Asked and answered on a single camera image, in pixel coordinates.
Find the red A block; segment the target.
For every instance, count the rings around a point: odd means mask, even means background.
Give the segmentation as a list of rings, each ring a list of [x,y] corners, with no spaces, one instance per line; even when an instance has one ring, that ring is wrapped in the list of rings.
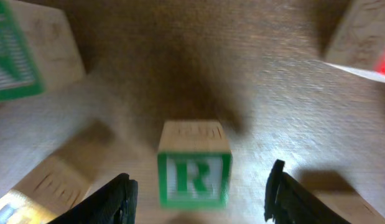
[[[315,191],[313,194],[352,224],[385,224],[385,218],[356,192]]]

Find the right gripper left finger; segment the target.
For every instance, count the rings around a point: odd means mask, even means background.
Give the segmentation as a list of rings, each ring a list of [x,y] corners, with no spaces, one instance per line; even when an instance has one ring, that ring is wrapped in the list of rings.
[[[50,224],[134,224],[138,183],[121,173]]]

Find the green R block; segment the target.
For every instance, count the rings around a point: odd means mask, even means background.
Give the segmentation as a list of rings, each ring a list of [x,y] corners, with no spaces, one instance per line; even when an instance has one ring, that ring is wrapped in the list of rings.
[[[219,121],[166,121],[157,154],[160,205],[181,210],[226,207],[232,162]]]

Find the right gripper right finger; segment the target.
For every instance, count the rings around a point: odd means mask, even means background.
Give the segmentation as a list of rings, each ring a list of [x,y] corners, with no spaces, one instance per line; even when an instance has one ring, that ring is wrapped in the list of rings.
[[[276,160],[266,183],[264,220],[275,224],[350,224],[283,171]]]

